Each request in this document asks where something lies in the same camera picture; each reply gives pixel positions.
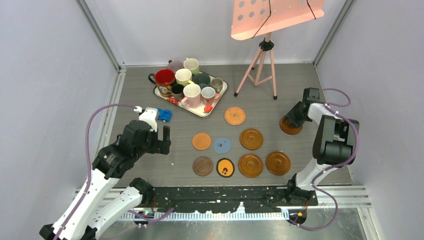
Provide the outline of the plain orange round coaster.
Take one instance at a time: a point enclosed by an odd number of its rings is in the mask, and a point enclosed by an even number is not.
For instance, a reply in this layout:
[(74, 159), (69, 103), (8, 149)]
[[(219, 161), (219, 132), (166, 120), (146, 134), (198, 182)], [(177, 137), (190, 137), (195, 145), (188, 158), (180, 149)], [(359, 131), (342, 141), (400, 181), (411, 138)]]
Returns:
[(205, 132), (199, 132), (192, 138), (192, 145), (196, 150), (203, 151), (210, 147), (211, 137)]

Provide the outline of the dark brown wooden coaster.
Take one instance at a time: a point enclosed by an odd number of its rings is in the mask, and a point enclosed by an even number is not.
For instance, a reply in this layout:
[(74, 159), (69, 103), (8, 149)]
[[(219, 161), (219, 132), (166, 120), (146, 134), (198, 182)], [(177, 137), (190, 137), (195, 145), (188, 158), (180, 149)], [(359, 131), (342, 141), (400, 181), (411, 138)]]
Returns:
[(205, 177), (212, 172), (213, 162), (209, 157), (200, 156), (194, 160), (192, 169), (196, 175)]

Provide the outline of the glossy brown grooved wooden coaster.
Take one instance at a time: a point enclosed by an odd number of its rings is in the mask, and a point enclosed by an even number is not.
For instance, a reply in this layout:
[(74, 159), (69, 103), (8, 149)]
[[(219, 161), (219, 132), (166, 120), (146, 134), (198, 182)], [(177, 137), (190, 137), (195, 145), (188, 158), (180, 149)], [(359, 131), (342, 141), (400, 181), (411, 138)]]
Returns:
[(276, 176), (287, 174), (291, 169), (290, 158), (281, 151), (269, 153), (265, 160), (268, 171)]

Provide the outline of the pink handled floral mug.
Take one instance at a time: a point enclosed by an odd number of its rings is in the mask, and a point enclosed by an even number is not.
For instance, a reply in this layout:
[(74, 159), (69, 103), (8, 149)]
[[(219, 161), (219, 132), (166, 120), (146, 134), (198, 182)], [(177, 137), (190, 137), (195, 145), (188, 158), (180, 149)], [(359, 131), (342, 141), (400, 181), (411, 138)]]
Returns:
[(204, 87), (201, 90), (202, 101), (206, 106), (211, 106), (221, 99), (221, 94), (217, 93), (212, 87)]

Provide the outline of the blue smiley foam coaster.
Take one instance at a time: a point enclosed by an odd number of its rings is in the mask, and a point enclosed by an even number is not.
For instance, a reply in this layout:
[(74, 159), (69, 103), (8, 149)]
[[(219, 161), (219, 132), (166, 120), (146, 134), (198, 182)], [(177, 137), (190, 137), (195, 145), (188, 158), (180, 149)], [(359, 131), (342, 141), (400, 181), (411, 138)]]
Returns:
[(226, 154), (232, 148), (232, 141), (226, 137), (219, 137), (214, 141), (213, 150), (217, 154)]

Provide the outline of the woven orange rattan coaster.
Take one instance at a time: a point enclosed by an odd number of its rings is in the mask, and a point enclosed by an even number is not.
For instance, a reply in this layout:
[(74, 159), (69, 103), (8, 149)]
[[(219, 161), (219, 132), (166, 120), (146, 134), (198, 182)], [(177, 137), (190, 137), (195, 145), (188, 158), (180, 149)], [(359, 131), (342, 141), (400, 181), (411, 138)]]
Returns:
[(232, 126), (238, 126), (238, 125), (241, 125), (246, 120), (246, 113), (240, 107), (237, 107), (237, 106), (229, 107), (224, 112), (224, 119), (228, 124)]

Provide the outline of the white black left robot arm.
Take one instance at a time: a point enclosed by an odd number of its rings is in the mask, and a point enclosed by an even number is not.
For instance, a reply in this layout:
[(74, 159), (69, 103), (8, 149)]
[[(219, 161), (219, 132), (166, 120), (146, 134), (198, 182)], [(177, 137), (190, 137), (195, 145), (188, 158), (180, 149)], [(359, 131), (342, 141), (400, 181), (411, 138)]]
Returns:
[(143, 120), (132, 120), (116, 141), (101, 148), (92, 163), (89, 177), (65, 213), (55, 222), (44, 225), (39, 235), (45, 240), (97, 240), (119, 217), (140, 205), (148, 207), (154, 188), (136, 177), (112, 202), (99, 208), (109, 191), (144, 154), (168, 155), (171, 140), (169, 126), (158, 130)]

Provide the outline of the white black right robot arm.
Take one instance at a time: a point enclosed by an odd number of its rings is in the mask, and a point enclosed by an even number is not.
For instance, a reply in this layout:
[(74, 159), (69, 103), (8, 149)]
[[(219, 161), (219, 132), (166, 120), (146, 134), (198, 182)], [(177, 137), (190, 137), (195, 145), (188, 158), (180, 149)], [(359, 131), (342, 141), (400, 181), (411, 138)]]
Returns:
[(312, 159), (288, 182), (285, 200), (302, 205), (316, 194), (317, 184), (329, 173), (354, 162), (359, 143), (360, 123), (331, 109), (332, 103), (320, 101), (321, 90), (305, 88), (299, 101), (279, 122), (281, 130), (297, 135), (305, 122), (315, 122), (318, 129), (312, 145)]

